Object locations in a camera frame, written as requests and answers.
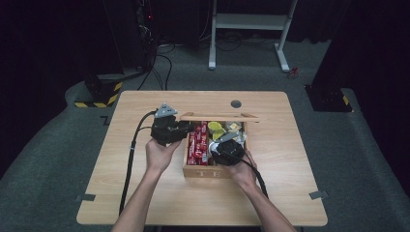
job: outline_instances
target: gray carpet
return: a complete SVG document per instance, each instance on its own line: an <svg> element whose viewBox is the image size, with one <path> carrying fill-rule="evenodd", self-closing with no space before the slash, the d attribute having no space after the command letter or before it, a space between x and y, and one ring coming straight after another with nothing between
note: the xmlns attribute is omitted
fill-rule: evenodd
<svg viewBox="0 0 410 232"><path fill-rule="evenodd" d="M312 110L304 85L310 84L329 43L286 43L285 55L300 76L281 72L272 44L243 44L217 52L217 69L209 71L208 49L161 47L172 61L168 90L283 91L288 95L323 199L329 223L305 231L410 231L409 199L383 158L366 124L354 92L343 89L354 112ZM232 43L219 43L224 49ZM155 69L164 84L168 61ZM136 90L143 77L124 81L121 91ZM0 183L0 231L109 231L110 225L76 222L108 126L101 116L110 108L76 108L83 83L67 91L68 107L25 146ZM151 73L141 90L160 90Z"/></svg>

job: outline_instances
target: yellow object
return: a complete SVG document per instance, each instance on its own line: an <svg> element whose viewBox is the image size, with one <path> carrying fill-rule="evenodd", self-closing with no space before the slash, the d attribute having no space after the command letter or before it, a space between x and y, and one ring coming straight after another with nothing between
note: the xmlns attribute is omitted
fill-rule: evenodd
<svg viewBox="0 0 410 232"><path fill-rule="evenodd" d="M221 136L223 136L224 133L225 133L224 129L216 130L214 132L214 134L212 134L212 139L215 141L215 140L219 139Z"/></svg>
<svg viewBox="0 0 410 232"><path fill-rule="evenodd" d="M239 131L242 128L241 123L231 123L228 124L229 131Z"/></svg>
<svg viewBox="0 0 410 232"><path fill-rule="evenodd" d="M219 122L209 122L208 123L209 133L214 133L222 129L222 125Z"/></svg>

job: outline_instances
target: white rack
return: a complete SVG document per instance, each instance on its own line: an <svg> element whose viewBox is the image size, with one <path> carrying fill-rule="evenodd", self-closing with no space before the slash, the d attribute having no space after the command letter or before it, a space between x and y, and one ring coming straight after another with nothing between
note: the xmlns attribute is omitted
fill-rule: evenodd
<svg viewBox="0 0 410 232"><path fill-rule="evenodd" d="M216 34L217 28L231 29L257 29L282 31L279 43L275 43L275 52L278 55L280 67L283 72L290 71L283 53L283 45L286 41L287 32L292 22L298 0L292 0L289 13L287 15L267 15L267 14L218 14L217 0L214 0L212 17L211 47L209 52L209 69L217 67Z"/></svg>

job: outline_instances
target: yellow and black tape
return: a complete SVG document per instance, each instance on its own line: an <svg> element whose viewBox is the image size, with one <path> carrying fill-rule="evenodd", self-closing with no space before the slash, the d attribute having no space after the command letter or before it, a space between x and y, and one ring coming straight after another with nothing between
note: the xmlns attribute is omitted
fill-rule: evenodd
<svg viewBox="0 0 410 232"><path fill-rule="evenodd" d="M109 92L107 96L104 96L104 101L76 101L74 104L77 107L80 108L86 108L86 107L98 107L98 108L105 108L105 107L110 107L115 103L115 101L118 98L118 94L120 93L120 89L122 87L123 83L119 82L117 83L112 91Z"/></svg>

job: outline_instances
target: open wooden box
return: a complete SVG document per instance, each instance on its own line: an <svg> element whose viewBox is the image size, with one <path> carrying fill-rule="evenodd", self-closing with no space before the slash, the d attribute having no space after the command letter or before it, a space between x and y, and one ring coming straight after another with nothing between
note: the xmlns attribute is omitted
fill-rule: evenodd
<svg viewBox="0 0 410 232"><path fill-rule="evenodd" d="M188 112L180 117L180 121L190 121L191 123L200 123L201 121L215 121L215 122L240 122L242 123L242 130L248 131L249 123L259 122L259 118L247 114L247 113L219 113L219 114L198 114ZM223 168L222 165L188 165L188 152L189 152L189 140L188 134L184 152L183 172L184 177L189 178L230 178L229 173ZM246 149L249 149L249 143L246 142Z"/></svg>

